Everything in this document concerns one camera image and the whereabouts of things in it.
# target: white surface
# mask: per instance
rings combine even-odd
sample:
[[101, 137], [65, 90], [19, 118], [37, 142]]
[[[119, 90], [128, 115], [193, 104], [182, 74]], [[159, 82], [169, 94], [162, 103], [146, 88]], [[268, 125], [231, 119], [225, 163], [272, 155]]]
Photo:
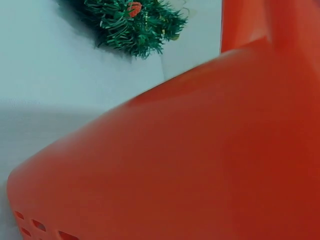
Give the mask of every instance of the white surface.
[[95, 49], [57, 1], [1, 3], [0, 101], [105, 111], [164, 80], [158, 55], [143, 61]]
[[1, 2], [0, 29], [0, 240], [20, 240], [5, 191], [10, 171], [164, 76], [158, 55], [142, 61], [95, 49], [55, 0]]
[[164, 46], [164, 78], [171, 79], [220, 54], [222, 0], [168, 0], [189, 21], [177, 41]]

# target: green tinsel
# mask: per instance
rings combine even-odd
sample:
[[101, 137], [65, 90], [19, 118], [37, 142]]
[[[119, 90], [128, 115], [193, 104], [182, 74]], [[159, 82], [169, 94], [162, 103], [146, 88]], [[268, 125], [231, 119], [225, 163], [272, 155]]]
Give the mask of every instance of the green tinsel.
[[162, 53], [163, 44], [179, 36], [187, 23], [179, 11], [162, 0], [135, 0], [141, 12], [130, 17], [133, 0], [64, 0], [94, 30], [98, 46], [109, 46], [131, 56], [147, 58]]

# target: ventilation slot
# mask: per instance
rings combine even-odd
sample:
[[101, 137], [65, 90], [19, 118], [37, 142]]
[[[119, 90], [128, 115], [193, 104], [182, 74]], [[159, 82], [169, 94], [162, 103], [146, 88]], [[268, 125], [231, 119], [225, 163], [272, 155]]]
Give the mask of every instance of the ventilation slot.
[[24, 228], [22, 227], [22, 228], [21, 228], [21, 231], [22, 231], [23, 234], [31, 237], [31, 233], [30, 233], [27, 229], [24, 229]]
[[76, 236], [72, 236], [72, 235], [65, 233], [63, 231], [59, 231], [59, 236], [61, 237], [62, 240], [80, 240]]
[[46, 231], [45, 225], [43, 225], [41, 222], [32, 219], [32, 223], [37, 229], [40, 229], [41, 231], [44, 231], [44, 232]]
[[20, 213], [20, 212], [18, 212], [18, 211], [15, 211], [14, 213], [15, 213], [15, 216], [16, 216], [17, 218], [25, 220], [25, 217], [22, 215], [22, 213]]

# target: red ornament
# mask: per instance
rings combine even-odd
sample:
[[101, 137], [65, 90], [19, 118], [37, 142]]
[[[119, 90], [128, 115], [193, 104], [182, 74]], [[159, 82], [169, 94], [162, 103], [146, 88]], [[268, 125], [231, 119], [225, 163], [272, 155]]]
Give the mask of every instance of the red ornament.
[[130, 11], [130, 17], [134, 18], [141, 12], [142, 4], [138, 1], [129, 2], [128, 11]]

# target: red plastic object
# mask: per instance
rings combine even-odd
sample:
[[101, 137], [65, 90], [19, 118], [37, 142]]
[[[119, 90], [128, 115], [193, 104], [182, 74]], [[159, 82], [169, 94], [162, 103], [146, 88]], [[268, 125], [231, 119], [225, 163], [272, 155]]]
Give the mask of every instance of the red plastic object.
[[320, 7], [264, 4], [265, 37], [17, 167], [24, 239], [320, 239]]

